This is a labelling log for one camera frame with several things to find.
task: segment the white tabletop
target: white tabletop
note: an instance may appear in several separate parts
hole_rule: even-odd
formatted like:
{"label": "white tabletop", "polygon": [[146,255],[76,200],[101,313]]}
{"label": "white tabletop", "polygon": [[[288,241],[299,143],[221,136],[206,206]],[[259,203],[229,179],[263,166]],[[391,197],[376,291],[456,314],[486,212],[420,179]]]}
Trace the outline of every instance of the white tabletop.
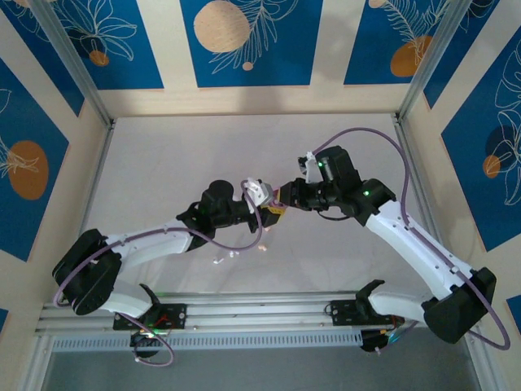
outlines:
{"label": "white tabletop", "polygon": [[[301,176],[299,156],[353,126],[396,139],[389,114],[121,118],[87,227],[108,235],[159,225],[200,200],[216,179],[231,182],[237,195],[247,177],[281,186]],[[356,133],[337,144],[349,152],[362,179],[378,178],[400,196],[403,164],[387,141]],[[419,220],[412,189],[407,207]],[[241,225],[219,230],[216,239],[245,245],[255,236]],[[390,246],[354,219],[329,222],[291,209],[260,243],[267,251],[254,248],[233,258],[207,244],[148,262],[124,277],[156,292],[357,290],[373,279],[426,288]],[[215,257],[225,260],[216,265]]]}

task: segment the beige circle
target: beige circle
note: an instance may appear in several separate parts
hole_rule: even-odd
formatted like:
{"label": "beige circle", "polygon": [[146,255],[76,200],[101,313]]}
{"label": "beige circle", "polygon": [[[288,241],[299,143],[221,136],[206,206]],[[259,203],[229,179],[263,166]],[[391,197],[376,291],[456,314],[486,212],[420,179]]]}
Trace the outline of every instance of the beige circle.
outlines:
{"label": "beige circle", "polygon": [[[55,2],[55,1],[56,0],[47,0],[47,2]],[[27,0],[13,0],[13,2],[18,4],[19,6],[29,8],[29,3],[27,2]]]}
{"label": "beige circle", "polygon": [[368,1],[369,7],[371,7],[371,8],[380,8],[386,2],[387,2],[387,0],[369,0]]}
{"label": "beige circle", "polygon": [[247,61],[246,63],[243,64],[243,69],[245,71],[251,71],[253,69],[253,64],[250,63],[249,61]]}
{"label": "beige circle", "polygon": [[209,2],[199,11],[194,30],[204,49],[214,53],[234,51],[250,36],[246,16],[236,5],[223,0]]}

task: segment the orange object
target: orange object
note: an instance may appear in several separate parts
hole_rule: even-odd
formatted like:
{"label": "orange object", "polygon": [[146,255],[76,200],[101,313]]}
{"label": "orange object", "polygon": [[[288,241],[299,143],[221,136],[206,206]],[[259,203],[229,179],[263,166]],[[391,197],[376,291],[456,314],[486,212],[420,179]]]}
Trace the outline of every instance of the orange object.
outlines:
{"label": "orange object", "polygon": [[10,152],[23,157],[25,160],[37,159],[36,163],[32,165],[33,169],[25,169],[20,166],[10,169],[8,175],[13,190],[20,197],[26,200],[39,199],[46,190],[47,180],[49,179],[46,153],[33,141],[19,141],[11,147]]}

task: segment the small white object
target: small white object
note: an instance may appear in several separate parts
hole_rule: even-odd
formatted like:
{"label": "small white object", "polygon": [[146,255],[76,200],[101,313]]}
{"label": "small white object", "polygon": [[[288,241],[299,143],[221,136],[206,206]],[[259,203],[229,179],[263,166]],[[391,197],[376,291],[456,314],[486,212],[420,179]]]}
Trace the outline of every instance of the small white object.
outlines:
{"label": "small white object", "polygon": [[315,155],[308,152],[306,159],[306,183],[319,183],[322,180],[322,174],[320,174]]}
{"label": "small white object", "polygon": [[[274,192],[271,186],[267,183],[260,183],[253,178],[248,178],[246,183],[247,194],[252,198],[255,206],[267,205],[274,198]],[[248,202],[248,208],[250,213],[254,213],[255,210],[251,203]]]}

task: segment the metal frame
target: metal frame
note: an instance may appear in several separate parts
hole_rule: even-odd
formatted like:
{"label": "metal frame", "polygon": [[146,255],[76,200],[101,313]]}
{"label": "metal frame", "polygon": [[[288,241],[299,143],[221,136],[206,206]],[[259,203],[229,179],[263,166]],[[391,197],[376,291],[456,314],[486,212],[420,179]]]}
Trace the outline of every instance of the metal frame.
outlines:
{"label": "metal frame", "polygon": [[[179,332],[293,332],[312,330],[380,329],[336,327],[325,312],[332,300],[354,300],[355,292],[185,294],[160,296],[163,303],[188,306],[185,330]],[[103,310],[78,317],[70,309],[45,305],[37,336],[81,336],[113,333],[114,315]]]}
{"label": "metal frame", "polygon": [[108,110],[99,96],[98,89],[90,77],[87,68],[81,61],[76,49],[74,49],[74,45],[68,38],[62,24],[59,22],[58,16],[56,16],[53,11],[52,6],[46,0],[27,0],[27,3],[81,93],[85,99],[90,102],[99,120],[107,129],[110,129],[112,119],[108,114]]}
{"label": "metal frame", "polygon": [[407,118],[416,100],[423,92],[471,4],[472,0],[457,0],[450,3],[444,18],[440,22],[440,26],[432,38],[431,45],[429,45],[423,55],[422,62],[409,84],[407,94],[400,108],[398,108],[397,115],[400,121]]}
{"label": "metal frame", "polygon": [[[442,234],[437,228],[430,207],[433,204],[431,190],[421,179],[425,178],[425,171],[414,145],[409,139],[407,117],[434,72],[471,2],[472,0],[461,0],[452,2],[449,6],[447,16],[441,21],[435,38],[424,55],[399,111],[395,115],[396,134],[411,166],[411,180],[414,194],[418,198],[422,220],[427,231],[441,243],[443,243],[441,241]],[[52,7],[43,0],[28,0],[28,3],[59,57],[78,84],[82,94],[91,102],[97,116],[107,127],[107,137],[99,158],[90,196],[85,206],[81,224],[81,231],[83,231],[112,139],[113,121],[108,115],[85,65],[52,11]],[[187,329],[172,336],[174,344],[175,341],[183,339],[208,342],[208,338],[215,340],[214,336],[218,336],[217,339],[220,338],[224,341],[223,338],[232,337],[229,334],[231,332],[244,332],[243,336],[248,335],[252,338],[261,338],[265,336],[266,332],[272,333],[271,335],[273,335],[273,332],[278,332],[280,336],[301,336],[300,339],[295,339],[296,344],[303,343],[302,338],[305,336],[309,338],[310,336],[322,335],[324,338],[329,336],[331,342],[328,343],[331,344],[359,345],[360,330],[366,328],[333,327],[331,317],[324,313],[324,308],[329,301],[335,299],[352,300],[353,292],[230,295],[186,295],[180,293],[166,294],[160,299],[162,302],[187,303],[190,308],[190,316],[186,320]],[[346,340],[336,340],[341,335],[350,337],[347,342]],[[45,305],[41,320],[37,325],[36,336],[33,341],[33,355],[27,364],[27,375],[20,384],[19,390],[33,391],[41,388],[50,354],[54,348],[69,349],[69,351],[71,349],[74,349],[74,351],[100,349],[100,344],[96,345],[95,341],[105,340],[104,349],[126,349],[125,344],[122,345],[122,342],[118,342],[125,340],[125,338],[128,338],[128,332],[115,334],[112,331],[112,315],[105,311],[79,318],[71,310],[59,310],[51,305]],[[493,359],[490,349],[472,337],[466,337],[466,342],[482,388],[490,390],[506,389],[505,382],[501,378],[500,368]],[[228,343],[226,340],[226,344],[219,343],[218,346],[221,347],[220,349],[223,346],[228,349],[237,349],[238,346],[244,345],[244,341],[241,344],[241,342]],[[260,343],[258,345],[260,346],[257,347],[264,348],[281,347],[281,344],[269,346],[269,344]]]}

